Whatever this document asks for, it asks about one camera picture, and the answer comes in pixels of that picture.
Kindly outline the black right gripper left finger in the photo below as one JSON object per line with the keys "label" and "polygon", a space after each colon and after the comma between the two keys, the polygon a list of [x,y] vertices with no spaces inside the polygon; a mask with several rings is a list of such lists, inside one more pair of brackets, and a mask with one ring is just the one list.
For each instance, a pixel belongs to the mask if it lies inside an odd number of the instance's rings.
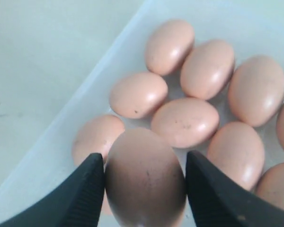
{"label": "black right gripper left finger", "polygon": [[57,182],[16,176],[0,189],[0,227],[96,227],[104,198],[104,162],[89,155]]}

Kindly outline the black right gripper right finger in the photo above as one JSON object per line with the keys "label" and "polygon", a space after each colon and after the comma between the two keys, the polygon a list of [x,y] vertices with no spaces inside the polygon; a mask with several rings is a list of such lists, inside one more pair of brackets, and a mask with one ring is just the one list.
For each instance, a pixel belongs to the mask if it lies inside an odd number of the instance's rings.
{"label": "black right gripper right finger", "polygon": [[284,210],[232,181],[203,154],[186,155],[186,192],[198,227],[284,227]]}

